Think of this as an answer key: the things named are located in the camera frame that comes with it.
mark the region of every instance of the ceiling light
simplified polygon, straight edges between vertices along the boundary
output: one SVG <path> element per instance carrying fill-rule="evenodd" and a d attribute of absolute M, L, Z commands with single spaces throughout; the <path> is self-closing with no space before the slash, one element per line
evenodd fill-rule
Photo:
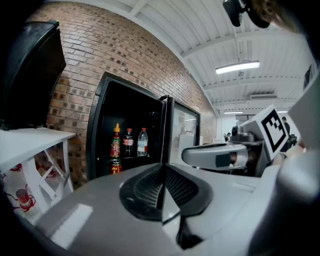
<path fill-rule="evenodd" d="M 226 72 L 236 71 L 236 70 L 246 70 L 254 69 L 260 67 L 260 61 L 245 61 L 228 66 L 222 66 L 215 69 L 215 72 L 219 75 Z"/>
<path fill-rule="evenodd" d="M 240 112 L 224 112 L 224 114 L 242 114 L 243 111 Z"/>

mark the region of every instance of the red brick wall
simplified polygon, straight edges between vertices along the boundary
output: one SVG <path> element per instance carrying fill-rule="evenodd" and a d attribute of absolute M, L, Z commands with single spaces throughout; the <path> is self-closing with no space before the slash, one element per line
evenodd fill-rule
<path fill-rule="evenodd" d="M 203 142 L 212 141 L 215 115 L 201 88 L 179 59 L 142 27 L 110 11 L 71 2 L 46 3 L 29 20 L 60 22 L 67 65 L 55 87 L 47 125 L 77 134 L 69 141 L 69 165 L 76 185 L 86 181 L 88 118 L 104 71 L 194 108 L 201 113 Z"/>

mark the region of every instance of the soda bottle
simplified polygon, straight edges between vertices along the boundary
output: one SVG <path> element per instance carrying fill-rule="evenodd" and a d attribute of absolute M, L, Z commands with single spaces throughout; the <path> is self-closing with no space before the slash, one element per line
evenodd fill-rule
<path fill-rule="evenodd" d="M 142 128 L 141 133 L 138 137 L 138 157 L 143 157 L 147 155 L 148 135 L 146 133 L 146 130 L 146 128 Z"/>
<path fill-rule="evenodd" d="M 120 157 L 121 138 L 119 136 L 119 133 L 120 133 L 120 128 L 119 128 L 119 124 L 117 123 L 115 128 L 113 129 L 113 136 L 111 139 L 110 157 L 112 158 Z"/>
<path fill-rule="evenodd" d="M 131 135 L 132 129 L 126 129 L 126 135 L 124 135 L 123 145 L 124 145 L 124 157 L 131 157 L 132 156 L 132 147 L 134 144 L 134 137 Z"/>

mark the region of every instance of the white ceiling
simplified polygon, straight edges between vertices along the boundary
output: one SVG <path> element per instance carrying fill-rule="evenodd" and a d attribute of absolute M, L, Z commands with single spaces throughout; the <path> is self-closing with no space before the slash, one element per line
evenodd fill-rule
<path fill-rule="evenodd" d="M 233 27 L 223 0 L 75 0 L 132 20 L 162 41 L 190 71 L 217 113 L 255 114 L 275 104 L 288 110 L 301 96 L 313 62 L 306 40 L 271 25 L 259 29 L 245 14 Z M 260 67 L 216 74 L 239 61 Z M 250 94 L 276 94 L 275 100 L 248 100 Z"/>

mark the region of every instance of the black refrigerator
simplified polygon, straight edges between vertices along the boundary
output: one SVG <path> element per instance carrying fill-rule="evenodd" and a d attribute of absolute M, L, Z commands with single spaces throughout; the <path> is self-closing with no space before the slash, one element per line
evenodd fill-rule
<path fill-rule="evenodd" d="M 121 144 L 127 128 L 132 129 L 132 156 L 124 157 L 122 171 L 153 164 L 185 164 L 182 150 L 199 145 L 200 114 L 168 95 L 157 97 L 143 87 L 105 72 L 91 107 L 86 140 L 86 167 L 89 180 L 108 175 L 111 141 L 116 124 Z M 137 156 L 138 136 L 146 128 L 147 155 Z"/>

